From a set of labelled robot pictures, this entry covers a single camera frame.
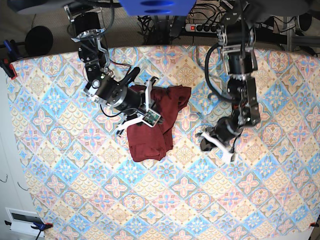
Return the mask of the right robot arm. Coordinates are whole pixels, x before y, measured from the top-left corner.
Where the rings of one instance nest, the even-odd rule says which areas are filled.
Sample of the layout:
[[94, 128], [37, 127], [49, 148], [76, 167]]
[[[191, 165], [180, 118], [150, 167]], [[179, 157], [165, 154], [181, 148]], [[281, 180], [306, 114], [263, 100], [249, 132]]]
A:
[[117, 135], [130, 126], [146, 125], [154, 128], [163, 123], [162, 116], [156, 110], [151, 91], [157, 77], [145, 82], [145, 89], [134, 91], [129, 87], [140, 73], [135, 67], [125, 77], [117, 81], [110, 69], [111, 59], [107, 45], [102, 43], [106, 31], [112, 26], [105, 25], [102, 9], [111, 10], [111, 21], [115, 18], [115, 8], [120, 3], [99, 2], [94, 0], [9, 0], [7, 5], [16, 13], [38, 14], [58, 8], [64, 8], [69, 25], [71, 39], [79, 43], [78, 56], [84, 63], [87, 84], [86, 95], [100, 107], [116, 109], [125, 119], [117, 127]]

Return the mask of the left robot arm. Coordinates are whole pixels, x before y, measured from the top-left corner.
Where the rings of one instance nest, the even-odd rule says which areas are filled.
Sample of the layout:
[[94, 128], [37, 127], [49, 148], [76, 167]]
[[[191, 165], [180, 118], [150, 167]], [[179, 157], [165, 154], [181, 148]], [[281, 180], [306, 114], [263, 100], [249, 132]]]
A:
[[[256, 80], [252, 76], [258, 70], [254, 52], [256, 41], [255, 21], [262, 14], [260, 5], [250, 5], [246, 0], [237, 0], [216, 27], [218, 42], [207, 52], [204, 74], [207, 86], [219, 100], [231, 104], [231, 114], [220, 118], [215, 126], [205, 128], [198, 134], [202, 138], [200, 149], [210, 152], [214, 148], [222, 151], [222, 161], [231, 164], [238, 161], [236, 141], [245, 128], [253, 128], [261, 117], [257, 100]], [[219, 50], [229, 77], [227, 95], [221, 95], [209, 77], [209, 61], [214, 50]]]

